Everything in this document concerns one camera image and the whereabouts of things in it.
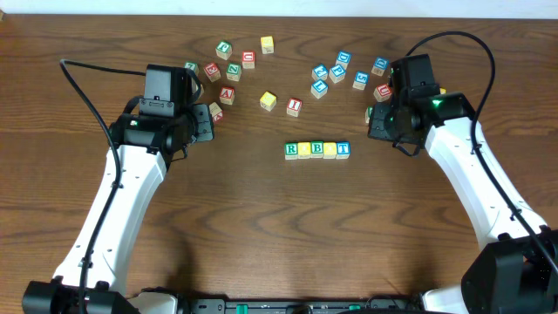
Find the yellow O block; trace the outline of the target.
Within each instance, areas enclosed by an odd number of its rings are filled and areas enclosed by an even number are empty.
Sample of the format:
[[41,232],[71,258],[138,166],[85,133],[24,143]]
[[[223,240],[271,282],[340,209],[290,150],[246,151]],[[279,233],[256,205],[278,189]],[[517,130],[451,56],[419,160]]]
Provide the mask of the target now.
[[309,142],[297,143],[297,155],[299,159],[311,158],[311,144]]
[[337,157],[337,143],[336,142],[324,142],[323,143],[323,158],[324,159],[336,159]]

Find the green B block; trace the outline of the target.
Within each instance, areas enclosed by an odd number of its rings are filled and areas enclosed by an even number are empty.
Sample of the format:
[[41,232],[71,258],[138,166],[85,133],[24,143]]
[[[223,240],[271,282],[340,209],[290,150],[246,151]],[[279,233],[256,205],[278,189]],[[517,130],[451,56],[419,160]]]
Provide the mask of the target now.
[[322,159],[324,155],[324,142],[323,141],[311,141],[310,142],[310,157],[316,159]]

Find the blue L block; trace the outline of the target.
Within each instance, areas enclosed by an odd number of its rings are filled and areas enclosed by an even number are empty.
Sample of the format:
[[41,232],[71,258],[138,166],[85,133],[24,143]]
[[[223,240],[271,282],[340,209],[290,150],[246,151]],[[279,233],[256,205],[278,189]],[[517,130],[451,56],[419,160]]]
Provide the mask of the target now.
[[337,142],[337,156],[338,160],[348,159],[350,157],[350,143],[348,141]]

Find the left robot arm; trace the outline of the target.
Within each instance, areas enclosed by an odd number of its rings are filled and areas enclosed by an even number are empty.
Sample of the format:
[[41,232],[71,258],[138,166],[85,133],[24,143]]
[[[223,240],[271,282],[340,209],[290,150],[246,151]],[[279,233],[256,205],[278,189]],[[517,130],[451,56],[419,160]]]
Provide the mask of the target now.
[[26,313],[187,313],[187,301],[163,288],[126,297],[131,254],[147,207],[177,151],[210,141],[206,104],[182,115],[122,113],[110,127],[103,179],[77,240],[50,282],[32,281]]

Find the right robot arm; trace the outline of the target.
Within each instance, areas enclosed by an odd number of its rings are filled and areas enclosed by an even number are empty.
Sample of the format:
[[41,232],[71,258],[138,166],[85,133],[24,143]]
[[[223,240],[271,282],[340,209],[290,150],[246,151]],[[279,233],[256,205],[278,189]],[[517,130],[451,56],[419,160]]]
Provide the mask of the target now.
[[377,103],[369,135],[426,150],[451,182],[473,225],[480,254],[459,284],[422,294],[426,311],[555,313],[557,275],[525,230],[557,256],[557,233],[523,200],[495,159],[460,92]]

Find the green R block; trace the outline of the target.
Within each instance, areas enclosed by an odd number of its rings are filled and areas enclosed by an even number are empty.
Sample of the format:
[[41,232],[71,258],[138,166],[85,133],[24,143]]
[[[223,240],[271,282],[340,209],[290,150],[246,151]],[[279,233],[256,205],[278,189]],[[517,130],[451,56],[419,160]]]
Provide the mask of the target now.
[[298,145],[296,142],[289,142],[284,144],[284,156],[286,160],[298,159]]

